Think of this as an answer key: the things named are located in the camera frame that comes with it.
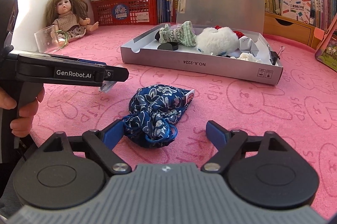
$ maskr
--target gray cardboard box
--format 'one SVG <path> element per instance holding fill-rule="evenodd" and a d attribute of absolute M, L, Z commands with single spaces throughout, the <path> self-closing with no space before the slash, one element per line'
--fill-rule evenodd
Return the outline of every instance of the gray cardboard box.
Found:
<path fill-rule="evenodd" d="M 195 47 L 179 46 L 176 51 L 158 50 L 155 35 L 165 24 L 155 26 L 121 46 L 124 63 L 149 65 L 238 78 L 276 85 L 283 67 L 270 62 L 263 32 L 265 0 L 179 0 L 177 23 L 191 21 L 198 35 L 209 26 L 228 26 L 253 40 L 252 50 L 262 63 L 205 55 Z"/>

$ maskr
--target finger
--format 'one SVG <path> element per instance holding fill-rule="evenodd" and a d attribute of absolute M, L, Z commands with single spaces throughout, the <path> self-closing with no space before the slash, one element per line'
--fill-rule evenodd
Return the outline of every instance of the finger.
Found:
<path fill-rule="evenodd" d="M 11 122 L 11 129 L 13 131 L 30 131 L 32 128 L 33 117 L 18 118 Z"/>
<path fill-rule="evenodd" d="M 24 137 L 27 137 L 30 133 L 30 130 L 24 130 L 24 131 L 12 131 L 12 134 L 14 136 L 17 136 L 19 138 L 24 138 Z"/>
<path fill-rule="evenodd" d="M 9 110 L 15 107 L 16 101 L 0 87 L 0 108 Z"/>
<path fill-rule="evenodd" d="M 39 103 L 37 99 L 35 99 L 33 102 L 19 109 L 19 116 L 24 117 L 24 118 L 32 117 L 36 115 L 38 108 L 39 108 Z"/>
<path fill-rule="evenodd" d="M 40 91 L 40 93 L 37 95 L 37 100 L 39 101 L 39 102 L 42 102 L 43 101 L 43 98 L 44 98 L 44 87 L 42 88 L 42 90 Z"/>

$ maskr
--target clear plastic cup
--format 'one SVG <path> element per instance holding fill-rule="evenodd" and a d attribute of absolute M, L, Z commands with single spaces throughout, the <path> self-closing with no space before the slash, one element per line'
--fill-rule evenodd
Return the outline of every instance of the clear plastic cup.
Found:
<path fill-rule="evenodd" d="M 59 33 L 63 33 L 66 40 L 59 39 Z M 34 36 L 40 53 L 52 54 L 68 44 L 67 33 L 63 30 L 56 30 L 54 25 L 39 30 L 34 34 Z"/>

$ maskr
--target white plush toy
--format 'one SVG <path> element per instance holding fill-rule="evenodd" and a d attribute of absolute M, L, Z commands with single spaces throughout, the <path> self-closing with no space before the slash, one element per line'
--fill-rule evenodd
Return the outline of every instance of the white plush toy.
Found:
<path fill-rule="evenodd" d="M 226 56 L 239 49 L 240 46 L 238 36 L 229 27 L 205 28 L 195 38 L 195 42 L 199 52 L 215 56 Z"/>

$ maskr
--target drawstring bag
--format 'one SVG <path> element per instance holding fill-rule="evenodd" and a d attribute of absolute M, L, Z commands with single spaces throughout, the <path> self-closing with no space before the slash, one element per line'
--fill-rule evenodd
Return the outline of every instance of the drawstring bag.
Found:
<path fill-rule="evenodd" d="M 177 136 L 174 126 L 194 97 L 194 90 L 169 85 L 139 88 L 123 120 L 124 135 L 144 148 L 169 145 Z"/>

